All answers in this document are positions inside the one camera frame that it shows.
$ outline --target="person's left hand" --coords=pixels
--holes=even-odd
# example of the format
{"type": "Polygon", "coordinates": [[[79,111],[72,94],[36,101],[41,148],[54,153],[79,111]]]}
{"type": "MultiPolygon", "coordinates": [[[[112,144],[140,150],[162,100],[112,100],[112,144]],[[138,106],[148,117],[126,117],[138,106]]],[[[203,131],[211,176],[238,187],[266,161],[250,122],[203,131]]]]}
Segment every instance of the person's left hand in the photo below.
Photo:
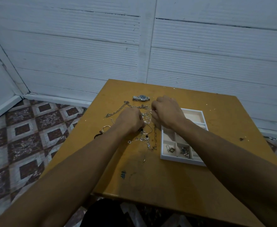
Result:
{"type": "Polygon", "coordinates": [[[137,107],[125,108],[115,121],[115,125],[121,126],[127,133],[137,132],[145,126],[141,111],[137,107]]]}

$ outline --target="silver watch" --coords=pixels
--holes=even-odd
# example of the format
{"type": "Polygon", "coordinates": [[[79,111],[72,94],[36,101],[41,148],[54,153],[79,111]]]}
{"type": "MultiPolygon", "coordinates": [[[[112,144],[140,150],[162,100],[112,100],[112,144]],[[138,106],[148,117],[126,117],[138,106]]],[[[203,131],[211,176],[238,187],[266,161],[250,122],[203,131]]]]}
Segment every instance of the silver watch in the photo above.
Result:
{"type": "Polygon", "coordinates": [[[145,95],[140,95],[140,96],[134,96],[133,100],[134,101],[148,101],[148,100],[150,100],[150,98],[145,95]]]}

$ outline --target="patterned tile floor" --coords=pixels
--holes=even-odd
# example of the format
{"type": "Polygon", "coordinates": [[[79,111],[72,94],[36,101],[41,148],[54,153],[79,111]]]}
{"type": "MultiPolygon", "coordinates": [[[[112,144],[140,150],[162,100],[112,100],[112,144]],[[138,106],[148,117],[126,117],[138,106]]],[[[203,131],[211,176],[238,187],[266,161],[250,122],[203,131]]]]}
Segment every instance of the patterned tile floor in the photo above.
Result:
{"type": "MultiPolygon", "coordinates": [[[[78,123],[83,107],[23,100],[0,117],[0,214],[39,178],[78,123]]],[[[277,155],[277,139],[266,137],[277,155]]],[[[121,203],[128,226],[235,226],[145,205],[121,203]]],[[[81,207],[65,227],[79,227],[81,207]]]]}

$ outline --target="white jewelry tray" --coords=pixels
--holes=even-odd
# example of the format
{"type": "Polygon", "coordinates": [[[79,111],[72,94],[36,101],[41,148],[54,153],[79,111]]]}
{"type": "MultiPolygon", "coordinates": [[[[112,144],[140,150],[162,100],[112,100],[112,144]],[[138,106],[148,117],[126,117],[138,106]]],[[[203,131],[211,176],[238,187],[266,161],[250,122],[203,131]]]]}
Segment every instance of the white jewelry tray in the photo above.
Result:
{"type": "MultiPolygon", "coordinates": [[[[196,125],[208,130],[207,124],[204,118],[204,114],[202,111],[190,110],[182,108],[182,111],[185,117],[196,125]]],[[[191,146],[177,133],[173,130],[167,129],[162,126],[162,149],[161,149],[161,159],[176,161],[180,163],[189,163],[199,166],[206,166],[198,154],[191,148],[191,146]],[[174,152],[168,152],[166,145],[169,148],[174,148],[174,152]],[[187,158],[184,154],[182,154],[182,147],[186,148],[186,150],[190,153],[190,158],[187,158]]]]}

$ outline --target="silver ring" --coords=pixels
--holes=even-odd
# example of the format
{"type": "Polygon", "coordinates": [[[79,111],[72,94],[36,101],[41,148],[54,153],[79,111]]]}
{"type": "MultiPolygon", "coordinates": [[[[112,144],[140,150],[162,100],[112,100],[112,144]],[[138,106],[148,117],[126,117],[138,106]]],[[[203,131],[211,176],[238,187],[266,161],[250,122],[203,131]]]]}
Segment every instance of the silver ring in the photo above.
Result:
{"type": "MultiPolygon", "coordinates": [[[[107,126],[108,126],[108,127],[111,127],[111,126],[109,126],[109,125],[107,125],[107,126]]],[[[103,128],[102,128],[103,133],[104,133],[104,128],[107,127],[107,126],[103,126],[103,128]]]]}
{"type": "Polygon", "coordinates": [[[146,123],[146,125],[148,125],[151,128],[151,131],[149,133],[143,133],[144,135],[150,134],[152,132],[152,127],[146,123]]]}

